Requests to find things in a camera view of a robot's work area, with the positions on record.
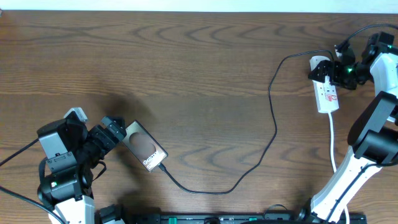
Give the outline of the gold Samsung Galaxy smartphone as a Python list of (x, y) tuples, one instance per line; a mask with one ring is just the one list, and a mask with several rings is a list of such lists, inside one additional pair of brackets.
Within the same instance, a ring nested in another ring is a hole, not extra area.
[(133, 153), (148, 172), (152, 172), (168, 157), (166, 150), (150, 135), (138, 120), (134, 120), (126, 128), (126, 133), (127, 135), (123, 139), (123, 144)]

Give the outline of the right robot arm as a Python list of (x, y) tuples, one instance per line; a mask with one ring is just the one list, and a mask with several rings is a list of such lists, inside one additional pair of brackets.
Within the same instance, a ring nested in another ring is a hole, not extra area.
[(385, 126), (388, 121), (397, 123), (397, 47), (393, 42), (391, 34), (373, 34), (360, 62), (348, 40), (335, 47), (338, 60), (311, 58), (308, 78), (322, 90), (316, 98), (336, 99), (325, 89), (326, 84), (355, 90), (367, 81), (374, 84), (375, 97), (349, 131), (343, 162), (326, 186), (301, 209), (298, 221), (338, 223), (349, 201), (368, 179), (383, 167), (397, 165), (397, 131)]

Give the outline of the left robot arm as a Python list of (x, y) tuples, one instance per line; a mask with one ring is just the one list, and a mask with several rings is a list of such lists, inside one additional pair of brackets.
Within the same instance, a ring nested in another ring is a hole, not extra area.
[(39, 166), (39, 200), (49, 210), (52, 223), (94, 223), (92, 170), (126, 137), (122, 117), (105, 116), (100, 125), (87, 129), (76, 112), (37, 131), (47, 156)]

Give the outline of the white power strip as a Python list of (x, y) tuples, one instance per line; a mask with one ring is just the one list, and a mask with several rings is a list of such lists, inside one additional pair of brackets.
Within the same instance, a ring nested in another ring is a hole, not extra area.
[(331, 114), (339, 109), (336, 87), (330, 84), (330, 77), (325, 76), (324, 82), (313, 81), (315, 100), (319, 113)]

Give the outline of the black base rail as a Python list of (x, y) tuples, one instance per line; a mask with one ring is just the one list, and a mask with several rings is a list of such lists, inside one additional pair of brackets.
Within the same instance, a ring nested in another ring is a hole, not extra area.
[(240, 223), (306, 223), (298, 221), (290, 212), (268, 212), (252, 214), (178, 214), (152, 213), (133, 215), (132, 222), (137, 224), (240, 224)]

